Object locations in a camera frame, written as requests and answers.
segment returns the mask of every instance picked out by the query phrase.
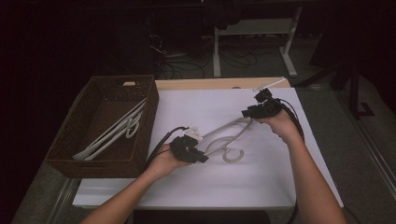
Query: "wire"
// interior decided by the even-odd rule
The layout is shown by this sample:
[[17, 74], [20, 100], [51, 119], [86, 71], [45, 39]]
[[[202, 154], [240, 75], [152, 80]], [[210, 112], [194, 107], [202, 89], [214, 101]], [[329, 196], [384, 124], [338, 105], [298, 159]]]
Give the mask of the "wire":
[[271, 53], [281, 46], [281, 44], [276, 44], [275, 47], [273, 47], [272, 49], [270, 49], [264, 53], [255, 53], [255, 51], [257, 49], [259, 49], [261, 45], [262, 45], [262, 42], [259, 42], [259, 44], [257, 44], [255, 47], [252, 47], [252, 49], [250, 49], [248, 51], [244, 51], [236, 46], [229, 44], [228, 40], [226, 39], [226, 45], [220, 47], [220, 50], [224, 49], [224, 51], [220, 52], [219, 55], [221, 56], [221, 59], [225, 63], [227, 63], [228, 65], [230, 65], [232, 67], [248, 68], [251, 65], [254, 65], [257, 63], [258, 59], [256, 56]]
[[186, 60], [179, 60], [179, 61], [175, 61], [175, 58], [165, 58], [165, 60], [162, 62], [163, 66], [166, 67], [170, 67], [172, 69], [172, 76], [170, 77], [170, 79], [174, 78], [174, 74], [180, 74], [180, 77], [183, 78], [182, 73], [180, 71], [198, 71], [200, 70], [202, 72], [202, 78], [205, 78], [205, 68], [207, 67], [207, 65], [209, 64], [210, 60], [211, 60], [211, 56], [207, 57], [207, 60], [204, 62], [203, 65], [200, 65], [198, 63], [193, 63], [194, 61], [197, 61], [198, 59], [194, 59], [194, 58], [190, 58], [187, 57]]
[[157, 152], [158, 150], [160, 150], [161, 146], [165, 143], [166, 140], [168, 140], [168, 138], [172, 135], [172, 133], [174, 133], [177, 130], [187, 130], [188, 128], [185, 127], [177, 127], [174, 130], [172, 130], [171, 132], [167, 133], [163, 139], [161, 139], [161, 141], [157, 144], [157, 146], [154, 148], [154, 150], [152, 150], [151, 154], [149, 155], [146, 164], [145, 164], [145, 168], [144, 171], [148, 169], [149, 165], [151, 164], [151, 162], [154, 160], [155, 157], [158, 156]]
[[[171, 76], [170, 78], [168, 78], [168, 75], [167, 75], [168, 71], [166, 70], [166, 66], [169, 66], [169, 67], [172, 69], [172, 76]], [[175, 76], [175, 73], [179, 73], [180, 76], [181, 76], [181, 73], [178, 72], [178, 71], [176, 71], [174, 66], [172, 66], [172, 65], [170, 65], [170, 64], [167, 64], [167, 63], [164, 63], [164, 64], [163, 64], [163, 67], [164, 67], [164, 74], [163, 74], [163, 76], [165, 77], [165, 79], [173, 79], [174, 76]]]
[[163, 47], [163, 39], [160, 36], [158, 36], [158, 35], [149, 35], [149, 37], [156, 37], [160, 41], [160, 46], [158, 47], [158, 49], [161, 49]]
[[297, 112], [296, 112], [296, 110], [294, 109], [294, 107], [289, 103], [289, 102], [287, 102], [287, 101], [285, 101], [285, 100], [280, 100], [281, 102], [283, 102], [283, 103], [286, 103], [292, 110], [293, 110], [293, 114], [294, 114], [294, 116], [296, 117], [296, 119], [298, 120], [298, 121], [300, 121], [299, 119], [298, 119], [298, 116], [297, 116]]
[[159, 153], [157, 153], [157, 154], [155, 155], [154, 158], [156, 158], [156, 157], [158, 157], [159, 155], [163, 154], [164, 152], [167, 152], [167, 151], [170, 151], [170, 150], [171, 150], [171, 149], [166, 149], [166, 150], [164, 150], [164, 151], [162, 151], [162, 152], [159, 152]]
[[161, 53], [163, 55], [166, 55], [166, 53], [167, 53], [166, 50], [164, 50], [164, 49], [157, 49], [157, 48], [155, 48], [155, 47], [153, 47], [151, 45], [149, 45], [149, 47], [152, 48], [152, 49], [155, 49], [157, 52], [159, 52], [159, 53]]
[[361, 221], [358, 219], [358, 217], [344, 204], [344, 209], [355, 219], [355, 221], [358, 224], [361, 224]]
[[294, 222], [294, 220], [296, 219], [296, 217], [298, 215], [298, 212], [299, 212], [299, 208], [298, 208], [298, 204], [297, 204], [297, 201], [296, 201], [296, 203], [294, 205], [294, 208], [293, 208], [293, 212], [291, 213], [291, 216], [289, 218], [288, 224], [291, 224], [291, 223]]

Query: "person's right hand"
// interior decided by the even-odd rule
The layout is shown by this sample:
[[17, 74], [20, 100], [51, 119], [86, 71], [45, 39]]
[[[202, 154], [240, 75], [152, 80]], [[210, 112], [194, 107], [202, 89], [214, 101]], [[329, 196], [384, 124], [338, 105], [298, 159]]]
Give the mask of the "person's right hand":
[[286, 144], [289, 144], [291, 141], [302, 139], [297, 127], [284, 109], [282, 109], [276, 116], [255, 120], [259, 123], [270, 125], [273, 133], [276, 133], [280, 138], [282, 138], [283, 142]]

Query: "white tag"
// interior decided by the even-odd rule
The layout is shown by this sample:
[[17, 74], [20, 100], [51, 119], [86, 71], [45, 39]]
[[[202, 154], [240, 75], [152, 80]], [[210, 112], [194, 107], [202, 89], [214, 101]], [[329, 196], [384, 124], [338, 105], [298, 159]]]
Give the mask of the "white tag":
[[185, 130], [183, 133], [186, 134], [188, 137], [194, 138], [198, 141], [201, 141], [203, 139], [203, 137], [199, 134], [198, 127], [189, 128], [188, 130]]

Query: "brown basket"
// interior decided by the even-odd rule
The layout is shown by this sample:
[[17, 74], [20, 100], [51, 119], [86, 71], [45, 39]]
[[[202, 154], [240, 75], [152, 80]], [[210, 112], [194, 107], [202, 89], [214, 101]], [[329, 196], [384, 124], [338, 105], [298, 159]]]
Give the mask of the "brown basket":
[[[147, 97], [137, 132], [116, 140], [92, 161], [74, 161], [113, 123]], [[82, 90], [60, 131], [46, 162], [69, 178], [133, 178], [144, 168], [159, 95], [153, 76], [92, 77]]]

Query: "white tabletop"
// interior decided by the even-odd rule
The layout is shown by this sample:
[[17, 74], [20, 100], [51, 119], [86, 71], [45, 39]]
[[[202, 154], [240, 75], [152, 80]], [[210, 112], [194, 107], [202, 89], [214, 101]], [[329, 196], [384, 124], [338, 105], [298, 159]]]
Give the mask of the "white tabletop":
[[[304, 129], [305, 142], [319, 170], [341, 206], [343, 203], [320, 154], [301, 103], [292, 88], [270, 89], [275, 98], [292, 104]], [[160, 91], [150, 150], [166, 133], [179, 126], [197, 126], [201, 134], [242, 117], [241, 111], [257, 102], [252, 89]], [[212, 140], [236, 134], [241, 125], [204, 139], [198, 149], [205, 150]], [[182, 133], [174, 133], [169, 141]], [[227, 163], [216, 152], [206, 163], [182, 167], [157, 181], [140, 201], [147, 209], [272, 209], [292, 207], [295, 190], [289, 152], [268, 125], [253, 124], [230, 144], [230, 157], [244, 149], [245, 156]], [[74, 206], [95, 207], [105, 202], [132, 179], [83, 179]]]

